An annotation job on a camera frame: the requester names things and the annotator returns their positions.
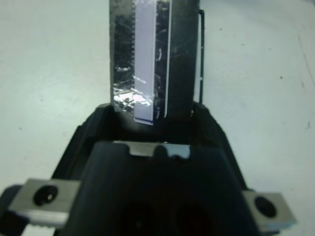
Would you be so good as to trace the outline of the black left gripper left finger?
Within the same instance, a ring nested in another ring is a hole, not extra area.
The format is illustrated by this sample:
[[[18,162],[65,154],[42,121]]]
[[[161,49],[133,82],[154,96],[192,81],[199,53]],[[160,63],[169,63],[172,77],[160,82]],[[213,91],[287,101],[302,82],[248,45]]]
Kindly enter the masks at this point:
[[[98,106],[75,130],[52,178],[80,180],[94,144],[101,140],[113,140],[114,118],[112,105]]]

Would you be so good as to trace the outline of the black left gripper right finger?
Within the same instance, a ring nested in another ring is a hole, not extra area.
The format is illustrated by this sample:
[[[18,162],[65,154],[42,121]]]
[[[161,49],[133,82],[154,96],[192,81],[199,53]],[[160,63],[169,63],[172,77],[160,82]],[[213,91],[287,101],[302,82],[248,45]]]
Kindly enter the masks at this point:
[[[211,115],[208,108],[203,104],[193,104],[191,128],[191,141],[194,144],[221,149],[224,152],[241,188],[243,190],[247,190],[248,187],[225,132]]]

